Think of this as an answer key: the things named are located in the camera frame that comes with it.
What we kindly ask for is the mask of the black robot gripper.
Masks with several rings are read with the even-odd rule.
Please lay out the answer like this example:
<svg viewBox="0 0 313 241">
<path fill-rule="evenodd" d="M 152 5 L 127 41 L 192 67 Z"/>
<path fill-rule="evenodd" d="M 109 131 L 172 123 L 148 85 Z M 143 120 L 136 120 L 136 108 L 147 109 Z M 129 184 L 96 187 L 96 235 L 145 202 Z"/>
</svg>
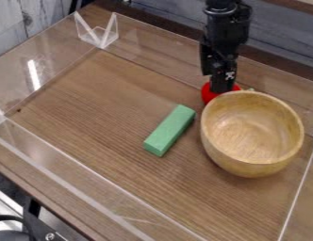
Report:
<svg viewBox="0 0 313 241">
<path fill-rule="evenodd" d="M 253 8 L 243 0 L 206 0 L 203 13 L 207 23 L 199 45 L 200 69 L 203 75 L 211 75 L 211 90 L 225 93 L 237 81 L 235 59 L 249 40 Z"/>
</svg>

